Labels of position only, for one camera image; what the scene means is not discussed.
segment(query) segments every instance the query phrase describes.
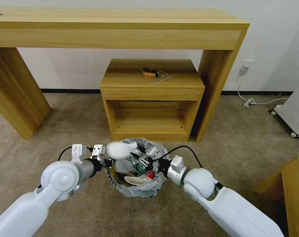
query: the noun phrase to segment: clear plastic bag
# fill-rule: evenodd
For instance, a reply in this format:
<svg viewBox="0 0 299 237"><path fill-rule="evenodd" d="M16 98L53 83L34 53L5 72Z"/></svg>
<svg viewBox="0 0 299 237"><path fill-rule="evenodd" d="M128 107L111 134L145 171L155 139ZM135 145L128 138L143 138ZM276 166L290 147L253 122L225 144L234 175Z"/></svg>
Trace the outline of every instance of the clear plastic bag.
<svg viewBox="0 0 299 237"><path fill-rule="evenodd" d="M146 140L144 138L129 138L122 140L123 143L137 142L138 145L144 147L146 150L151 147L156 147L162 155L166 154L168 151L166 148L157 142L152 142ZM164 159L170 160L169 155L167 155ZM162 187L166 178L164 177L162 172L157 172L153 180L146 182L142 185L126 187L122 184L119 184L115 175L113 175L113 169L107 169L107 174L111 183L116 187L116 189L122 193L126 197L147 197L151 198L157 195L157 192Z"/></svg>
<svg viewBox="0 0 299 237"><path fill-rule="evenodd" d="M147 65L146 67L141 69L141 72L150 80L150 84L156 84L160 83L166 80L169 80L172 78L171 75L165 73L163 70L161 70L158 66L155 64L150 64ZM146 75L147 73L150 73L151 75L156 75L156 76L148 76Z"/></svg>

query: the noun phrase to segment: wooden console table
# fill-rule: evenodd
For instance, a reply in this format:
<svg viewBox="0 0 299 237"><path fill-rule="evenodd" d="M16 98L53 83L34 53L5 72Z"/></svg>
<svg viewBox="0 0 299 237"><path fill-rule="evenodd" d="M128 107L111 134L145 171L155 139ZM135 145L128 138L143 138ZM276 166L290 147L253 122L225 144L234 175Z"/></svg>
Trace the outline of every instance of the wooden console table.
<svg viewBox="0 0 299 237"><path fill-rule="evenodd" d="M203 49L198 73L206 88L195 128L200 142L249 27L219 10L0 8L0 13L0 113L24 139L50 106L16 47Z"/></svg>

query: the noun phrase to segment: beige carpet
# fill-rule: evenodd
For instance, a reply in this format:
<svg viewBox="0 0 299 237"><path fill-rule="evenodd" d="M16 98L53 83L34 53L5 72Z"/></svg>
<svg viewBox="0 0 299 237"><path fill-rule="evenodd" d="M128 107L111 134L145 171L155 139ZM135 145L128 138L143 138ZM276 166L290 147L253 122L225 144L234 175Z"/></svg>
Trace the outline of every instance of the beige carpet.
<svg viewBox="0 0 299 237"><path fill-rule="evenodd" d="M46 94L52 111L30 140L24 141L0 115L0 214L20 195L39 185L42 171L74 144L111 141L101 96ZM258 96L266 101L273 96ZM189 145L202 165L286 230L285 210L251 188L299 153L291 138L269 113L276 103L242 108L237 96L221 96L203 142L162 142L167 149ZM182 148L191 168L198 164ZM63 159L70 159L67 151ZM123 197L105 172L64 202L54 203L35 236L227 236L184 191L167 180L152 199Z"/></svg>

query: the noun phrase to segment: white wall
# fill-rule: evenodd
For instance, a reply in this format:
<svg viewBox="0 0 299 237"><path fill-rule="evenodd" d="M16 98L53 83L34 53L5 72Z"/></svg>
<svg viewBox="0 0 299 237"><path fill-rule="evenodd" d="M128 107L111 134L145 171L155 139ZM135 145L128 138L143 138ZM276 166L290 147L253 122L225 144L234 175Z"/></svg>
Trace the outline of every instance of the white wall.
<svg viewBox="0 0 299 237"><path fill-rule="evenodd" d="M218 8L250 22L224 90L237 89L244 60L253 60L243 91L293 91L299 86L299 0L0 0L8 7ZM192 59L198 50L19 49L41 88L98 89L111 58Z"/></svg>

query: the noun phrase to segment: baseboard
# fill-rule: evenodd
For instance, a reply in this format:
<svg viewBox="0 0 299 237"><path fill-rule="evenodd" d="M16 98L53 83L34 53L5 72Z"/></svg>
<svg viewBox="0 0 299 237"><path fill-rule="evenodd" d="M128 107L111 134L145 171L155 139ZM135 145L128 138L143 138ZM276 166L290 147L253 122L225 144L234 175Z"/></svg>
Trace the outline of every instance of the baseboard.
<svg viewBox="0 0 299 237"><path fill-rule="evenodd" d="M241 95L281 95L290 96L293 92L278 92L278 91L240 91ZM238 95L237 91L222 91L221 95Z"/></svg>
<svg viewBox="0 0 299 237"><path fill-rule="evenodd" d="M100 89L41 89L43 93L101 94Z"/></svg>
<svg viewBox="0 0 299 237"><path fill-rule="evenodd" d="M70 93L70 94L100 94L99 89L41 89L43 93ZM283 95L290 96L293 92L277 91L240 91L241 95ZM221 95L238 95L237 91L222 91Z"/></svg>

